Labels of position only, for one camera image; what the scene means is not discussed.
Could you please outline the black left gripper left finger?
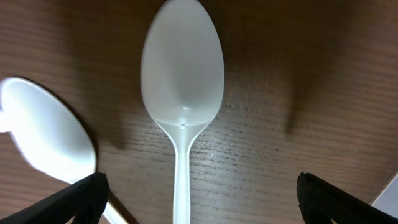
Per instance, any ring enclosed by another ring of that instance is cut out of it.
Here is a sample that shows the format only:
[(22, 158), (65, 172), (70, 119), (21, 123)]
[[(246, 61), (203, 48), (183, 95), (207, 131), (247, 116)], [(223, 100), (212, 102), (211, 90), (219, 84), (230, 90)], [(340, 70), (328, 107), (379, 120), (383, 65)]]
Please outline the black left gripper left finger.
[(97, 224), (105, 210), (109, 192), (106, 174), (95, 172), (1, 219), (1, 224)]

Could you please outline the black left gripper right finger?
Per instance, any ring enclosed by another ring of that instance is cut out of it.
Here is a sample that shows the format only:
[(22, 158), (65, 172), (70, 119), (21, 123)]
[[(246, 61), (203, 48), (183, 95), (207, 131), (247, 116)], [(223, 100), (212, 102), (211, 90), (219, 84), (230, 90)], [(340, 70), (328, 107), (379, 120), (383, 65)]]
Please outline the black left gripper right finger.
[(397, 224), (397, 218), (308, 172), (297, 178), (297, 198), (305, 224)]

